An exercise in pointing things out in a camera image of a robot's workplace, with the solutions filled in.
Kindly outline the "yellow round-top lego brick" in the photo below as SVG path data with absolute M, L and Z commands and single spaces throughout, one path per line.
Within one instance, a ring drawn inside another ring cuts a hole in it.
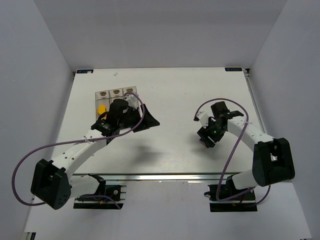
M 97 108 L 97 115 L 100 116 L 107 111 L 107 107 L 104 104 L 101 104 Z

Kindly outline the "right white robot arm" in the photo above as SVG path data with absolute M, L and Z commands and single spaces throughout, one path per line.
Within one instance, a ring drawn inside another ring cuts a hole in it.
M 244 107 L 241 110 L 229 110 L 227 98 L 215 98 L 212 102 L 212 115 L 200 109 L 194 114 L 193 120 L 201 124 L 197 131 L 199 141 L 206 148 L 213 148 L 225 133 L 237 138 L 217 184 L 215 199 L 218 202 L 239 198 L 256 187 L 269 187 L 294 179 L 296 171 L 287 139 L 275 138 L 252 125 Z M 253 153 L 252 168 L 229 176 L 223 184 L 223 177 L 240 142 Z

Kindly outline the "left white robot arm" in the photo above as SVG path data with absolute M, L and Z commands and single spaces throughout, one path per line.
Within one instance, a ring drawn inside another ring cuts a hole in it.
M 83 137 L 83 142 L 51 160 L 41 159 L 35 166 L 31 193 L 54 210 L 70 198 L 106 198 L 106 181 L 97 174 L 75 176 L 75 171 L 96 152 L 106 147 L 121 130 L 132 132 L 157 127 L 157 121 L 145 104 L 135 100 L 116 99 Z

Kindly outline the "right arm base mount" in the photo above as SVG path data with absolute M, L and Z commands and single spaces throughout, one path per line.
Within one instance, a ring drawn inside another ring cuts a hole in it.
M 208 191 L 203 195 L 209 200 L 211 213 L 245 213 L 257 212 L 256 196 L 253 190 L 230 200 L 218 201 L 216 192 L 217 184 L 208 185 Z

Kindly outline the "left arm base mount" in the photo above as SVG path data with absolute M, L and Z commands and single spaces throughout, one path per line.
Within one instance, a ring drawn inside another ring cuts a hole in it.
M 120 210 L 127 193 L 127 185 L 121 181 L 107 181 L 96 174 L 71 178 L 73 208 L 81 210 Z

